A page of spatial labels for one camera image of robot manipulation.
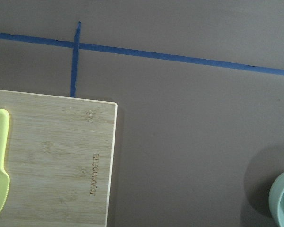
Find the yellow plastic knife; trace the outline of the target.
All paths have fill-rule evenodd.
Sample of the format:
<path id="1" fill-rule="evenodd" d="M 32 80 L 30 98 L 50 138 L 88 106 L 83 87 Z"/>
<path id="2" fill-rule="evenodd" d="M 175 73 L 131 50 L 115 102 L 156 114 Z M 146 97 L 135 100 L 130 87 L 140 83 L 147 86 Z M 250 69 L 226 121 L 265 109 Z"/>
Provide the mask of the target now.
<path id="1" fill-rule="evenodd" d="M 10 184 L 10 176 L 5 170 L 5 152 L 9 134 L 10 115 L 7 110 L 0 109 L 0 213 L 5 205 Z"/>

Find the green ceramic bowl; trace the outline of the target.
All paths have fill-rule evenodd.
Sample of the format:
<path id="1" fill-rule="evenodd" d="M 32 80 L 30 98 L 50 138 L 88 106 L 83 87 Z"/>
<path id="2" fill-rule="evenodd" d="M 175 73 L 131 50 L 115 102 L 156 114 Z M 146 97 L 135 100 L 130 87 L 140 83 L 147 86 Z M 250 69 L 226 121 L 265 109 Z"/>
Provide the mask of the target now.
<path id="1" fill-rule="evenodd" d="M 273 182 L 269 191 L 270 213 L 279 227 L 284 227 L 284 172 Z"/>

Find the bamboo cutting board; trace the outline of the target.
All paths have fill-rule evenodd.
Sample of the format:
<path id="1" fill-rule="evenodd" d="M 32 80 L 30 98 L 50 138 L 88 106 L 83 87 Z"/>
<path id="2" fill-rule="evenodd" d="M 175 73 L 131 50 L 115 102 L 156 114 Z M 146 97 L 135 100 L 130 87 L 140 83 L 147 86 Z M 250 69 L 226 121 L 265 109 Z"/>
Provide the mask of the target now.
<path id="1" fill-rule="evenodd" d="M 0 90 L 10 114 L 0 227 L 105 227 L 117 104 Z"/>

